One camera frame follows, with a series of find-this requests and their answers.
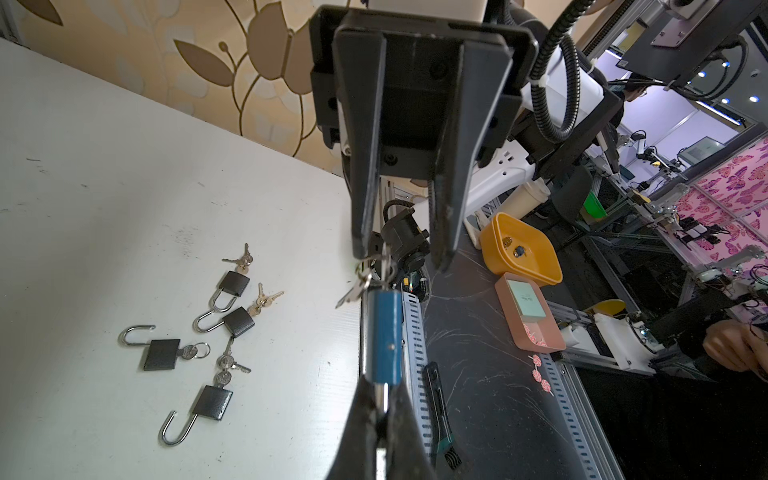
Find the small silver keys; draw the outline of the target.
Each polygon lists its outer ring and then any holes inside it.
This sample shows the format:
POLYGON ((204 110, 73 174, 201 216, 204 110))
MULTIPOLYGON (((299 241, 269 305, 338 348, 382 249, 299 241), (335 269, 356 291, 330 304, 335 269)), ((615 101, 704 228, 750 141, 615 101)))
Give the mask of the small silver keys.
POLYGON ((395 262, 389 253, 374 254, 361 260, 355 270, 356 280, 338 300, 335 308, 360 300, 371 288, 388 289, 396 274, 395 262))

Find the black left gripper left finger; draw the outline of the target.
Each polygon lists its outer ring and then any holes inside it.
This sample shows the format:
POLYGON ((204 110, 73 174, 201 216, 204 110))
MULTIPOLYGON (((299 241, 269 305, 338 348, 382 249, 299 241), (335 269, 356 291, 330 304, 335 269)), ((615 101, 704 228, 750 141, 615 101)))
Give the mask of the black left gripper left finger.
POLYGON ((374 386, 361 376, 328 480, 376 478, 377 421, 374 386))

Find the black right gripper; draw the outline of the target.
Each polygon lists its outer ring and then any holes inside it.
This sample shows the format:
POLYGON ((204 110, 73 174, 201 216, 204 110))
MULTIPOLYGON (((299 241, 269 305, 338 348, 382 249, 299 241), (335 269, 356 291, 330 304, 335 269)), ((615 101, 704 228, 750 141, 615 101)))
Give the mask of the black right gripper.
POLYGON ((369 255, 379 178, 429 181, 431 256, 456 252, 472 163, 503 138, 535 56, 526 30, 324 6, 310 22, 325 141, 343 148, 352 251, 369 255))

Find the black padlock with ring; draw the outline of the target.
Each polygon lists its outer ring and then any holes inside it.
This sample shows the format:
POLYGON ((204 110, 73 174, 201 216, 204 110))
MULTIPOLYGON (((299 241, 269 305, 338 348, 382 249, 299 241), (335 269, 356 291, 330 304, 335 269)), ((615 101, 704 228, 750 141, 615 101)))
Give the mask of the black padlock with ring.
POLYGON ((118 336, 118 341, 125 347, 144 347, 143 371, 169 371, 176 368, 178 360, 205 359, 211 353, 211 346, 206 342, 182 345, 180 339, 152 339, 133 341, 130 335, 137 331, 152 331, 155 325, 133 325, 125 328, 118 336))

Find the blue padlock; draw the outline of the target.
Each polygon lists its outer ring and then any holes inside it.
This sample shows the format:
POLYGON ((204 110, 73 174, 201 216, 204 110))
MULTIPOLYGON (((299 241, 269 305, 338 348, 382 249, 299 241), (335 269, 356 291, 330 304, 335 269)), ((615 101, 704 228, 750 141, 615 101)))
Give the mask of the blue padlock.
POLYGON ((390 394, 402 380, 402 295, 397 290, 372 289, 363 295, 363 369, 373 386, 377 415, 387 414, 390 394))

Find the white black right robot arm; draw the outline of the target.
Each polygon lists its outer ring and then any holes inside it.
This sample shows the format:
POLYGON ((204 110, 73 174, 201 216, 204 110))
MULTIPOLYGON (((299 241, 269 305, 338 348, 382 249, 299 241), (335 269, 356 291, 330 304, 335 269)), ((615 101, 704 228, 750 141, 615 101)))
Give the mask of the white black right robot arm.
POLYGON ((511 136, 521 111, 548 144, 591 140, 614 98, 580 62, 570 32, 590 9, 568 3, 551 26, 510 1, 365 1, 310 18, 317 126, 342 153, 351 246, 372 253, 380 180, 428 186, 432 259, 457 249, 474 168, 511 136))

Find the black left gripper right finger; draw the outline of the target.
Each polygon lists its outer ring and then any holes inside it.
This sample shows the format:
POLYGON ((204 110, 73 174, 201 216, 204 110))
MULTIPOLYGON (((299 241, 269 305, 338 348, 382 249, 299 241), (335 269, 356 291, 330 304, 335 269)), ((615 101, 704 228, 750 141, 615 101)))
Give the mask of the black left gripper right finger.
POLYGON ((390 393, 386 415, 386 478, 436 479, 424 450, 408 389, 404 383, 390 393))

